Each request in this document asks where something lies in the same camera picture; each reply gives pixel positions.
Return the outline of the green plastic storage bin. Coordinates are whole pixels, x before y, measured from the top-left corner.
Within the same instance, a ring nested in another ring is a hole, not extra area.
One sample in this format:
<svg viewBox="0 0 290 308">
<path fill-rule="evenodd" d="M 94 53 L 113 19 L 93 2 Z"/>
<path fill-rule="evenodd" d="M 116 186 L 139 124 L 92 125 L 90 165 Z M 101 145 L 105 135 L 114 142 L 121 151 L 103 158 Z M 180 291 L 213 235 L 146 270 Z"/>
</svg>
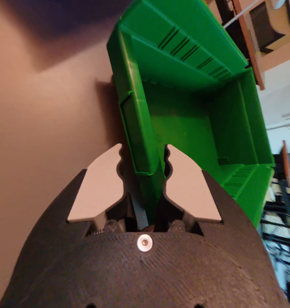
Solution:
<svg viewBox="0 0 290 308">
<path fill-rule="evenodd" d="M 107 51 L 148 222 L 171 144 L 209 172 L 257 227 L 274 158 L 253 69 L 205 2 L 133 1 Z"/>
</svg>

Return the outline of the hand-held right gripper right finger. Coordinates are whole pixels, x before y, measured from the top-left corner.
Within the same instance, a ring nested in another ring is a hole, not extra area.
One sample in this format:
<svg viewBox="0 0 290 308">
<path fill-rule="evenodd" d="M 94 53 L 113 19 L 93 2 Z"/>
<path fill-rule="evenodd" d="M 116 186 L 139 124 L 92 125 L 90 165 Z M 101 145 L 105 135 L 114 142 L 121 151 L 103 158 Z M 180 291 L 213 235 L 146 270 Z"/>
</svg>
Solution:
<svg viewBox="0 0 290 308">
<path fill-rule="evenodd" d="M 221 215 L 205 180 L 203 170 L 185 153 L 165 145 L 163 196 L 182 216 L 184 223 L 222 222 Z"/>
</svg>

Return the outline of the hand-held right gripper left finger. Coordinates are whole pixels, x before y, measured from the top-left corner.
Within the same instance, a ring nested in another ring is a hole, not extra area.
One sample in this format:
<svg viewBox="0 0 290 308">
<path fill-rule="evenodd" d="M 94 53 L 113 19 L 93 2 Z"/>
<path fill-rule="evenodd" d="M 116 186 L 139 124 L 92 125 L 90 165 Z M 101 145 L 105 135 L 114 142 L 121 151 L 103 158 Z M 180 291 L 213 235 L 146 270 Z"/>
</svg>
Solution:
<svg viewBox="0 0 290 308">
<path fill-rule="evenodd" d="M 122 144 L 116 144 L 87 168 L 75 201 L 67 217 L 69 223 L 93 222 L 97 231 L 108 221 L 107 210 L 124 196 L 124 183 L 118 166 Z"/>
</svg>

